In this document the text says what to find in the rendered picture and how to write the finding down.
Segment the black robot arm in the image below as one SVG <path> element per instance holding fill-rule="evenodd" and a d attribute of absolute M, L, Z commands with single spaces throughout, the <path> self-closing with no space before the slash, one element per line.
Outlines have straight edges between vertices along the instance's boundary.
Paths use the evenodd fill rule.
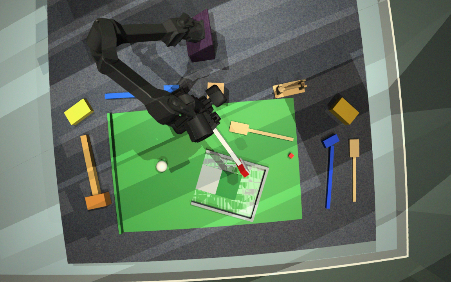
<path fill-rule="evenodd" d="M 186 94 L 182 86 L 172 93 L 152 86 L 118 59 L 117 46 L 121 43 L 163 41 L 167 47 L 175 47 L 182 39 L 197 43 L 204 38 L 204 21 L 195 21 L 183 13 L 179 18 L 158 24 L 122 25 L 111 18 L 97 18 L 88 34 L 87 44 L 98 71 L 141 101 L 153 119 L 178 130 L 184 126 L 191 142 L 201 142 L 214 134 L 220 116 L 208 108 L 203 108 L 198 114 L 199 102 Z"/>

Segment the white golf ball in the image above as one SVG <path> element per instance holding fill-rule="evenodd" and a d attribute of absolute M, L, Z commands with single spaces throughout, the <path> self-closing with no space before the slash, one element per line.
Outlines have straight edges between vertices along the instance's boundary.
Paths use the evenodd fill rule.
<path fill-rule="evenodd" d="M 158 171 L 164 172 L 168 168 L 168 165 L 166 164 L 166 162 L 159 161 L 156 165 L 156 168 Z"/>

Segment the yellow rectangular block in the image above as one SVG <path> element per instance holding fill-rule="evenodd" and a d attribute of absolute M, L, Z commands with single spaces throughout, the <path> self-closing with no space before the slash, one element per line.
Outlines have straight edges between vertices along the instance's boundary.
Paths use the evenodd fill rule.
<path fill-rule="evenodd" d="M 81 120 L 88 117 L 93 112 L 94 110 L 90 106 L 89 101 L 83 98 L 81 101 L 74 104 L 73 107 L 65 111 L 64 114 L 71 125 L 77 125 Z"/>

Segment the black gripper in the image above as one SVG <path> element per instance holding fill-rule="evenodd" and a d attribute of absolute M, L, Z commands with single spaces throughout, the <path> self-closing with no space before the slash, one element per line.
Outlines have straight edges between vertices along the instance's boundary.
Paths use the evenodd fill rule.
<path fill-rule="evenodd" d="M 217 85 L 212 85 L 210 88 L 208 88 L 206 91 L 206 94 L 208 95 L 208 99 L 203 95 L 199 99 L 195 97 L 194 95 L 191 95 L 193 98 L 195 98 L 199 102 L 199 111 L 198 114 L 200 114 L 203 111 L 203 108 L 208 108 L 209 111 L 213 111 L 212 103 L 218 108 L 225 102 L 227 102 L 227 98 L 223 95 L 220 88 Z M 174 131 L 177 134 L 182 134 L 186 131 L 186 128 L 182 126 L 179 130 L 174 128 Z"/>

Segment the green rectangular mat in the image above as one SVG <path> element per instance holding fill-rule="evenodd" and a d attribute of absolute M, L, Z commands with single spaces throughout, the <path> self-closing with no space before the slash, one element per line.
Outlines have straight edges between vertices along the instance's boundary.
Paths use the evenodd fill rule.
<path fill-rule="evenodd" d="M 187 131 L 158 123 L 147 110 L 112 114 L 119 197 L 124 232 L 233 226 L 302 219 L 294 98 L 212 104 L 221 120 L 216 127 L 238 158 L 269 168 L 253 222 L 191 204 L 237 214 L 251 214 L 240 203 L 196 189 L 206 150 L 230 156 L 213 134 L 191 142 Z M 230 132 L 231 121 L 249 129 L 293 138 L 293 141 L 247 132 Z M 291 159 L 288 155 L 292 153 Z M 164 172 L 157 170 L 166 162 Z M 209 200 L 209 203 L 208 203 Z M 210 203 L 212 200 L 212 203 Z M 245 210 L 244 210 L 245 207 Z"/>

